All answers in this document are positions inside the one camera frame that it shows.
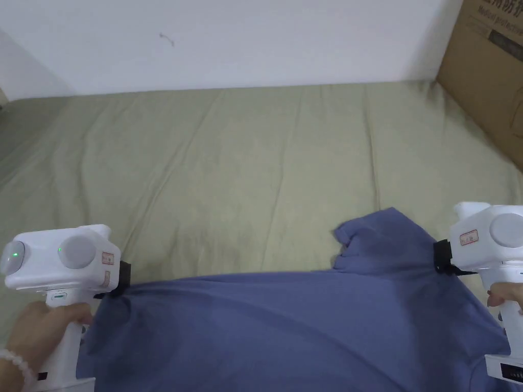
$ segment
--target hand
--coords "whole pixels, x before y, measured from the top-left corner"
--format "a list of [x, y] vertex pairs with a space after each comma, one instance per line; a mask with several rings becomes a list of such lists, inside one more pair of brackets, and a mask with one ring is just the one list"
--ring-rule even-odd
[[516, 301], [523, 309], [523, 283], [494, 283], [488, 291], [487, 306], [499, 306]]
[[45, 302], [33, 302], [18, 316], [6, 349], [21, 356], [37, 373], [62, 340], [71, 322], [91, 324], [88, 304], [49, 308]]

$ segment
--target wrist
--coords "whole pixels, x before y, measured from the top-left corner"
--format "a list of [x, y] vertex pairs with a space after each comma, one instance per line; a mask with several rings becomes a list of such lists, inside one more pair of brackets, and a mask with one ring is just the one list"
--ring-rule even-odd
[[32, 352], [34, 350], [31, 350], [29, 347], [25, 347], [23, 345], [13, 345], [8, 343], [5, 349], [13, 353], [14, 355], [21, 357], [25, 362], [27, 362], [29, 369], [31, 369], [33, 373], [37, 373], [38, 370], [40, 370], [42, 364], [37, 360], [37, 358], [34, 355], [32, 355]]
[[13, 362], [3, 358], [0, 358], [0, 385], [2, 391], [6, 392], [20, 392], [24, 387], [22, 371]]

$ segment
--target wall mark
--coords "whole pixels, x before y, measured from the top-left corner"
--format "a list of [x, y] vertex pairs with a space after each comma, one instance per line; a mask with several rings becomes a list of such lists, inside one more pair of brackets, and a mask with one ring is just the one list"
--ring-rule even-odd
[[169, 38], [168, 36], [166, 36], [162, 32], [160, 32], [160, 38], [165, 38], [167, 41], [169, 41], [170, 45], [174, 48], [174, 41], [171, 38]]

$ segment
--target round gray button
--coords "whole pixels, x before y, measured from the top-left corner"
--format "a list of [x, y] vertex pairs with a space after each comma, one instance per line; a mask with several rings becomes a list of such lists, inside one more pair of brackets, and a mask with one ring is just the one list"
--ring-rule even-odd
[[87, 267], [94, 260], [96, 247], [87, 237], [73, 236], [62, 242], [58, 255], [67, 268], [78, 270]]
[[494, 241], [507, 248], [523, 246], [523, 216], [502, 214], [496, 217], [490, 226]]
[[0, 272], [3, 275], [11, 275], [20, 269], [24, 261], [25, 246], [20, 241], [11, 241], [2, 252], [0, 260]]

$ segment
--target cardboard box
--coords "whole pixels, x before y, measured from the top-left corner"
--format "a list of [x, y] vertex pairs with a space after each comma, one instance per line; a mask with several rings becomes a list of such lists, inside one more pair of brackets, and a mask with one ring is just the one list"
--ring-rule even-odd
[[437, 80], [523, 170], [523, 0], [464, 0]]

